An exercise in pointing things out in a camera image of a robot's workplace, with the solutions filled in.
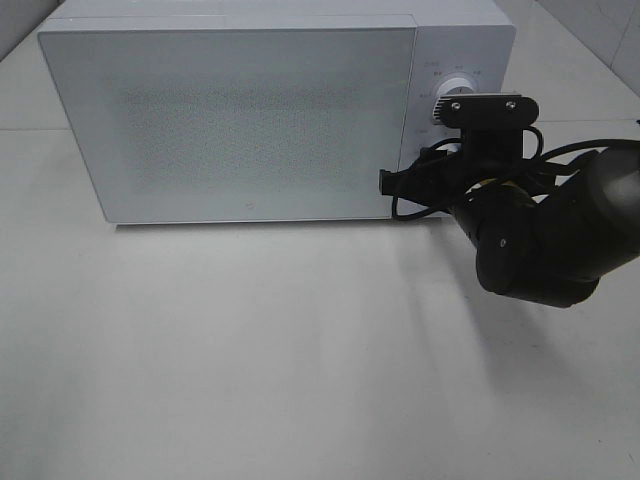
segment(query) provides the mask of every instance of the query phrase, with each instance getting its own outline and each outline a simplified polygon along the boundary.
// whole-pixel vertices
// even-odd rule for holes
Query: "microwave door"
[[[108,221],[387,218],[415,28],[41,36]]]

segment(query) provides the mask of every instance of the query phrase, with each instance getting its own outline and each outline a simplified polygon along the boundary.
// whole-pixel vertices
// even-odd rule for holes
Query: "knob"
[[[475,93],[476,86],[472,79],[463,75],[456,75],[444,80],[437,88],[436,97],[444,95],[459,95],[462,93]]]

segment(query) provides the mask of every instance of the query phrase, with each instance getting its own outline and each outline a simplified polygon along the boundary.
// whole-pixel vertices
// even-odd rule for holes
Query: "white table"
[[[549,147],[640,99],[539,6]],[[492,296],[449,220],[117,228],[33,36],[0,64],[0,478],[638,479],[640,262]]]

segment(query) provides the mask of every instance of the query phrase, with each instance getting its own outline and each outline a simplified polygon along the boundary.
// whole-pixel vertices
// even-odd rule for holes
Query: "black robotic arm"
[[[519,95],[443,97],[434,115],[460,138],[423,149],[407,170],[381,171],[380,189],[393,197],[397,220],[451,214],[477,248],[486,290],[569,307],[640,256],[639,141],[595,140],[543,154],[542,134],[531,127],[538,106]],[[522,158],[525,130],[539,142],[530,159]],[[456,143],[458,151],[440,150]],[[549,162],[581,150],[568,165]],[[561,176],[570,178],[556,186]],[[400,215],[399,199],[427,208]]]

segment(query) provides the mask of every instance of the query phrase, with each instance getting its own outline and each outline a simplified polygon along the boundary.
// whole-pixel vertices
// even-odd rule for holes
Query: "wire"
[[[424,163],[420,163],[420,159],[422,157],[427,157],[430,154],[432,154],[433,152],[435,152],[436,150],[438,150],[439,148],[444,147],[445,145],[452,145],[454,143],[462,143],[462,139],[461,138],[447,138],[445,140],[442,140],[438,143],[433,144],[431,147],[429,147],[427,149],[426,152],[420,152],[420,157],[413,162],[413,164],[411,164],[411,166],[409,167],[409,170],[416,170],[417,168],[421,168],[421,167],[432,167],[433,165],[436,165],[438,163],[441,163],[445,160],[448,159],[448,156],[443,156],[440,158],[434,158],[433,160],[429,160],[427,162]],[[403,191],[404,186],[406,184],[406,180],[407,180],[407,176],[405,175],[404,177],[401,178],[401,180],[398,182],[398,185],[396,186],[396,191],[395,194],[393,195],[393,200],[391,202],[391,216],[393,217],[394,220],[399,220],[401,222],[408,222],[410,220],[418,220],[420,218],[423,218],[421,216],[422,212],[417,212],[417,213],[412,213],[409,215],[400,215],[398,213],[398,201],[400,200],[400,193]]]
[[[542,136],[542,133],[538,129],[535,129],[535,127],[531,127],[531,129],[532,130],[529,130],[529,129],[527,130],[533,131],[533,133],[535,133],[536,136],[538,136],[538,133],[540,133],[540,137]],[[447,209],[452,205],[455,205],[456,203],[470,201],[481,194],[485,194],[491,190],[495,190],[501,185],[514,180],[516,177],[524,173],[527,173],[528,171],[535,169],[536,167],[540,166],[541,164],[543,164],[548,160],[551,160],[552,158],[556,158],[561,155],[566,155],[567,153],[577,152],[580,150],[593,149],[593,148],[628,148],[628,149],[635,150],[635,149],[640,149],[640,141],[619,140],[619,139],[590,140],[586,142],[578,142],[578,143],[565,145],[564,147],[556,148],[542,155],[534,155],[534,157],[531,159],[521,160],[513,169],[511,169],[504,175],[499,176],[498,178],[490,181],[489,183],[483,185],[482,187],[476,190],[473,190],[465,194],[452,195],[436,203],[432,207],[429,207],[425,210],[422,210],[421,212],[417,212],[411,215],[395,215],[397,214],[397,199],[394,197],[394,200],[396,200],[395,201],[396,207],[392,212],[394,213],[393,218],[400,221],[410,221],[410,220],[418,220],[420,218],[428,217],[430,215],[433,215],[436,212],[440,212],[444,209]]]
[[[544,136],[542,135],[542,132],[538,130],[536,127],[526,127],[525,130],[527,132],[532,132],[538,139],[538,146],[536,147],[536,153],[533,155],[533,157],[531,157],[531,160],[534,160],[538,158],[540,155],[542,155],[542,152],[544,151]]]

